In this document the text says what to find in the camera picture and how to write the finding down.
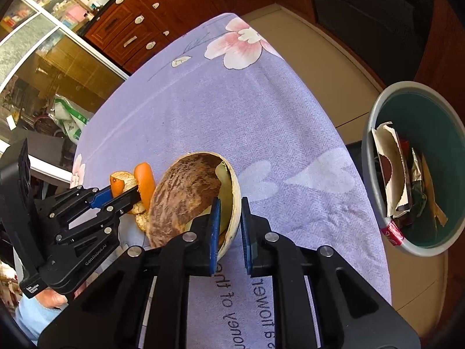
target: human hand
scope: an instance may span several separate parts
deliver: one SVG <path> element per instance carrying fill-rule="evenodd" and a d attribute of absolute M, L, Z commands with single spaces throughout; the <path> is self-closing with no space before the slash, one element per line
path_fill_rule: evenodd
<path fill-rule="evenodd" d="M 74 297 L 77 298 L 77 296 L 84 291 L 86 286 L 87 284 L 84 282 L 79 287 L 79 289 L 74 292 Z M 54 309 L 68 302 L 64 295 L 57 293 L 53 289 L 45 289 L 44 291 L 38 293 L 35 298 L 42 306 L 47 309 Z"/>

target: black countertop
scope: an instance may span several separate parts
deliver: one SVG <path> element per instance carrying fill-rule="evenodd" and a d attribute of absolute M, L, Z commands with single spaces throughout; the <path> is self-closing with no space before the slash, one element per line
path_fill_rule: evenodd
<path fill-rule="evenodd" d="M 89 31 L 91 26 L 97 22 L 97 19 L 102 16 L 102 14 L 115 3 L 116 0 L 109 0 L 105 5 L 103 5 L 99 12 L 95 15 L 95 17 L 92 19 L 92 21 L 87 22 L 84 26 L 82 26 L 76 34 L 78 34 L 80 37 L 85 36 L 85 34 Z"/>

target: trash can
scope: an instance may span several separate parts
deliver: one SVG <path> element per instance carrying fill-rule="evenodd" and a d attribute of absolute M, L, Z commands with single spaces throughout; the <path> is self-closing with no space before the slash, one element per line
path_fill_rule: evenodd
<path fill-rule="evenodd" d="M 425 155 L 436 202 L 448 217 L 444 227 L 433 223 L 429 204 L 415 222 L 399 230 L 386 217 L 375 171 L 372 128 L 392 122 L 400 138 Z M 450 104 L 421 83 L 402 81 L 387 87 L 371 109 L 362 140 L 364 185 L 381 232 L 405 252 L 435 256 L 450 247 L 465 226 L 465 128 Z"/>

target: blue sleeve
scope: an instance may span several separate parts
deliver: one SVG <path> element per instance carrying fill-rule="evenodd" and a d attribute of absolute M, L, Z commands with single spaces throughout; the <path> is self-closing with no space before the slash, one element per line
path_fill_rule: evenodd
<path fill-rule="evenodd" d="M 24 296 L 19 301 L 15 320 L 27 337 L 37 345 L 39 335 L 60 312 L 61 309 L 47 309 L 36 298 L 28 299 Z"/>

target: white flower center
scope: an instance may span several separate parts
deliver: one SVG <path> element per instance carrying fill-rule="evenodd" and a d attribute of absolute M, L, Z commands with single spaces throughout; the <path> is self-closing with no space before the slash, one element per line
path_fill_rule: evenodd
<path fill-rule="evenodd" d="M 248 44 L 253 44 L 257 43 L 259 40 L 262 40 L 263 38 L 258 34 L 254 29 L 249 27 L 248 29 L 242 29 L 238 31 L 238 34 L 240 34 L 240 37 L 238 37 L 238 40 L 240 41 L 247 41 Z"/>

